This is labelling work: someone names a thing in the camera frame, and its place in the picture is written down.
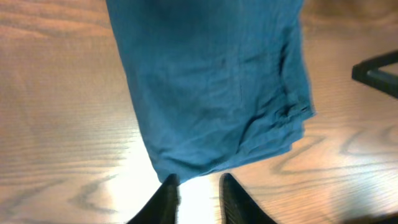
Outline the navy blue shorts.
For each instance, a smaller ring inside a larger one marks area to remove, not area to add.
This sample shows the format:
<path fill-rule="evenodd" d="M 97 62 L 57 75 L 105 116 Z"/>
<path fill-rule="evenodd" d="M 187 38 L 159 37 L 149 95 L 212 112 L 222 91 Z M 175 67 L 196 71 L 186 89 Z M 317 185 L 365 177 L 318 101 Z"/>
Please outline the navy blue shorts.
<path fill-rule="evenodd" d="M 139 130 L 160 181 L 288 152 L 315 114 L 302 1 L 106 3 Z"/>

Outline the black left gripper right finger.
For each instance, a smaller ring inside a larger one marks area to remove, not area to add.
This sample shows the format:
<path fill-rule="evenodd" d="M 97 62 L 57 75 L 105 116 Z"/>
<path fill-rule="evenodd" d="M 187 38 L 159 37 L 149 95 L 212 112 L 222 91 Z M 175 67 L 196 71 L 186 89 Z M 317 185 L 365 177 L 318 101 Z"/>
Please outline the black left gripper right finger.
<path fill-rule="evenodd" d="M 276 224 L 230 173 L 220 179 L 220 207 L 224 224 Z"/>

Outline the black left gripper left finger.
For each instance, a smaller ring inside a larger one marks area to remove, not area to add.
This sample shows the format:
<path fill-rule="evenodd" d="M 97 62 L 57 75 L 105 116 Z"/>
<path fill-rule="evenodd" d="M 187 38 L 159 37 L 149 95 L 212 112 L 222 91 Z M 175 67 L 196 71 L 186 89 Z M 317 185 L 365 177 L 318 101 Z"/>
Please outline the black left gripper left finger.
<path fill-rule="evenodd" d="M 126 224 L 176 224 L 179 179 L 170 174 L 144 207 Z"/>

